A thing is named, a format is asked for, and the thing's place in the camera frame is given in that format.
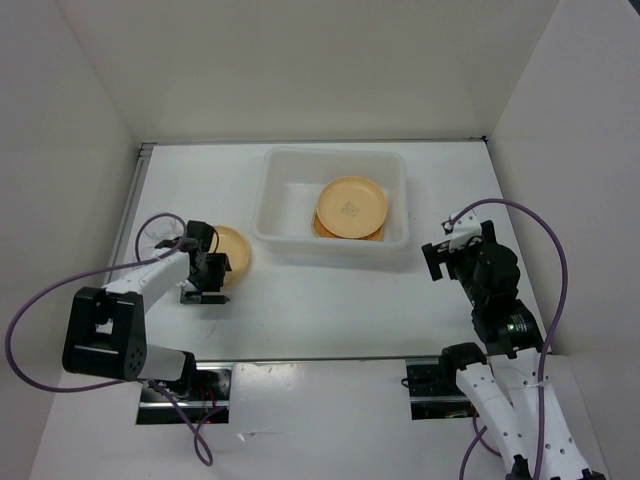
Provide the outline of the yellow plastic plate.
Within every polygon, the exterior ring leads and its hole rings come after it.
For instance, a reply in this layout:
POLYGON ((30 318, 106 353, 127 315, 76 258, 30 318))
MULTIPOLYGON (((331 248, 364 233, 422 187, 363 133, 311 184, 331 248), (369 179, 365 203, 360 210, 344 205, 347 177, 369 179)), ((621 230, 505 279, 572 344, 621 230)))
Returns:
POLYGON ((332 234, 345 239, 372 235, 384 224, 388 200, 372 180, 344 176, 329 182, 316 202, 316 216, 332 234))
POLYGON ((245 237, 237 230, 223 225, 214 226, 216 233, 209 253, 226 254, 231 270, 224 277, 223 287, 230 288, 237 283, 250 263, 250 246, 245 237))

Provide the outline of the square woven bamboo tray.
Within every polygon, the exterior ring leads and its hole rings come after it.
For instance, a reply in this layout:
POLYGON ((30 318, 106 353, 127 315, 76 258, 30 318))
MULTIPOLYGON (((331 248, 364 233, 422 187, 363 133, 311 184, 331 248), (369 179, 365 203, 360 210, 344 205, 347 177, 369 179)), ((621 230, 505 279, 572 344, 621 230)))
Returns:
POLYGON ((387 214, 388 210, 385 208, 317 208, 311 226, 313 233, 320 237, 365 239, 382 230, 387 214))

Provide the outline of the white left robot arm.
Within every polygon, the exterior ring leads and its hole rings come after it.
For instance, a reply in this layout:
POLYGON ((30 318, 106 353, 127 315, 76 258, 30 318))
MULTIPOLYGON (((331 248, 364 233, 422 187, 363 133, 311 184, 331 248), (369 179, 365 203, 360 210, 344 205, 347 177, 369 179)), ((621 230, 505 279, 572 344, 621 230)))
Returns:
POLYGON ((210 252, 215 227, 190 220, 185 238, 163 240, 155 255, 124 277, 100 288, 83 287, 73 298, 62 354, 65 371, 120 381, 163 382, 176 399, 199 387, 191 352, 147 343, 146 314, 169 290, 180 288, 183 305, 223 305, 221 293, 231 271, 225 253, 210 252))

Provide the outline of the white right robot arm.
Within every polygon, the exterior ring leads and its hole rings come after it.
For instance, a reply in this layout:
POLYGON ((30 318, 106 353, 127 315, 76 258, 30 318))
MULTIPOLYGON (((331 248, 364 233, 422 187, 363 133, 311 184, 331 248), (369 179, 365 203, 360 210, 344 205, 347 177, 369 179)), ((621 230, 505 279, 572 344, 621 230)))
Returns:
POLYGON ((492 222, 467 213, 443 225, 446 240, 422 248, 433 280, 449 276, 470 301, 479 338, 446 347, 438 381, 462 392, 493 437, 509 479, 600 479, 580 453, 548 375, 543 339, 519 299, 516 254, 499 244, 492 222))

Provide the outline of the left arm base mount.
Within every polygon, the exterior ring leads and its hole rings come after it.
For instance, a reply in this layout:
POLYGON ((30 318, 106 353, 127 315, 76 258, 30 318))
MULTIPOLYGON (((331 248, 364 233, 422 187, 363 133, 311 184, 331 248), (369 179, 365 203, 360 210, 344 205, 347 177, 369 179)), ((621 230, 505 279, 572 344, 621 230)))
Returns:
MULTIPOLYGON (((227 424, 229 422, 230 394, 233 365, 230 363, 202 362, 189 390, 175 392, 166 389, 190 422, 197 424, 227 424)), ((176 425, 182 423, 179 413, 160 393, 144 387, 140 394, 137 425, 176 425)))

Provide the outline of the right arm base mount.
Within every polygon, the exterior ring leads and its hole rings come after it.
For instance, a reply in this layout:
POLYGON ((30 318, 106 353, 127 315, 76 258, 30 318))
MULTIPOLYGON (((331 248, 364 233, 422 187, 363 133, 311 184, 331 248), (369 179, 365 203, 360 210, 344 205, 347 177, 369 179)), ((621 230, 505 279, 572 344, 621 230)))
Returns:
POLYGON ((440 368, 438 357, 410 358, 401 385, 409 394, 413 420, 470 418, 475 409, 467 397, 450 383, 440 368))

